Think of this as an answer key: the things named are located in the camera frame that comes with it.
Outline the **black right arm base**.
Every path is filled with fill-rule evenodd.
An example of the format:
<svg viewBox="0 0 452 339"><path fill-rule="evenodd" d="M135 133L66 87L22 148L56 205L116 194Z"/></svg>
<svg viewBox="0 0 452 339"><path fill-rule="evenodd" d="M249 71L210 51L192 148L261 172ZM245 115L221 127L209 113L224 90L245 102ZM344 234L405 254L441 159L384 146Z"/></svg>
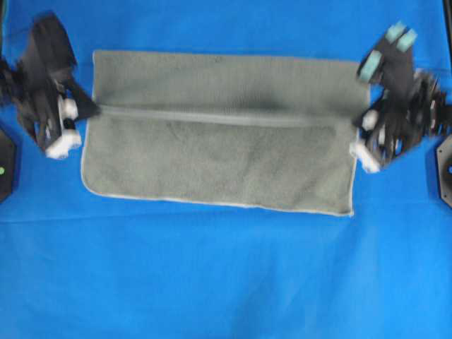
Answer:
<svg viewBox="0 0 452 339"><path fill-rule="evenodd" d="M451 144L452 135L449 135L436 149L436 165L439 180L439 192L441 200L450 208L452 207Z"/></svg>

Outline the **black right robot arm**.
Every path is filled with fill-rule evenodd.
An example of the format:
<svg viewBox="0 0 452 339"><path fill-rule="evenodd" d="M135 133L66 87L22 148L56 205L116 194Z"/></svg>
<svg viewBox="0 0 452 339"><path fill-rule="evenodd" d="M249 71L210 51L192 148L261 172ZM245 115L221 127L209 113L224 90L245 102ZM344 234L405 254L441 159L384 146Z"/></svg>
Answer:
<svg viewBox="0 0 452 339"><path fill-rule="evenodd" d="M417 33L398 22L363 58L357 79L382 93L354 118L358 139L350 153L368 173L377 173L417 146L426 136L451 131L451 106L434 74L414 67Z"/></svg>

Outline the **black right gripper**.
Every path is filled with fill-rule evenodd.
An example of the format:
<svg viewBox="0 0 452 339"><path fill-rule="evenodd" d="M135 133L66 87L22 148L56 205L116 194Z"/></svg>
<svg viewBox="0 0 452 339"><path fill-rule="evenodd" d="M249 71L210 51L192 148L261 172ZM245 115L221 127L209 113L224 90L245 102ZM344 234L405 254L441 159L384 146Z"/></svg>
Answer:
<svg viewBox="0 0 452 339"><path fill-rule="evenodd" d="M350 154L367 173L377 173L397 157L417 147L434 127L430 107L403 109L390 102L374 102L353 121L358 138Z"/></svg>

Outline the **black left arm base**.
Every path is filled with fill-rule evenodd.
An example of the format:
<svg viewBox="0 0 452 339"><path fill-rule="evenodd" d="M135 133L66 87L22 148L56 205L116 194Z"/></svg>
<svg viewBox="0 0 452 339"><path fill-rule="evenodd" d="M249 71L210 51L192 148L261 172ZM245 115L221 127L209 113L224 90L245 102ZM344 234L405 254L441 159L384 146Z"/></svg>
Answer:
<svg viewBox="0 0 452 339"><path fill-rule="evenodd" d="M1 203L18 190L22 146L20 134L1 122Z"/></svg>

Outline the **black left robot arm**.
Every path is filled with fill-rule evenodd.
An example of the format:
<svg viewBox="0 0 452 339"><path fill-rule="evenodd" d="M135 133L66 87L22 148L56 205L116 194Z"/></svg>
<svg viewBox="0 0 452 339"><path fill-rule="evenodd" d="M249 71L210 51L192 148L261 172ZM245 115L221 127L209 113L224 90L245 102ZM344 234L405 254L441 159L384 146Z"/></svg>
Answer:
<svg viewBox="0 0 452 339"><path fill-rule="evenodd" d="M55 13L38 16L15 66L1 60L1 105L14 105L18 123L46 157L62 160L81 146L76 122L100 108L73 76L77 61Z"/></svg>

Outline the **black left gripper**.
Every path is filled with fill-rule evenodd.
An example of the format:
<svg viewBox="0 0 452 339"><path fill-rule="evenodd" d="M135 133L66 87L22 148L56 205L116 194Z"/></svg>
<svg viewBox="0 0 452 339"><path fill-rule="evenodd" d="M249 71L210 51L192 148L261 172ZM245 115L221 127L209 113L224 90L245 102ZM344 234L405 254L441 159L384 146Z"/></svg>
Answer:
<svg viewBox="0 0 452 339"><path fill-rule="evenodd" d="M38 148L51 159L65 159L81 146L75 120L100 114L100 108L74 79L65 82L72 98L41 90L17 103L18 122Z"/></svg>

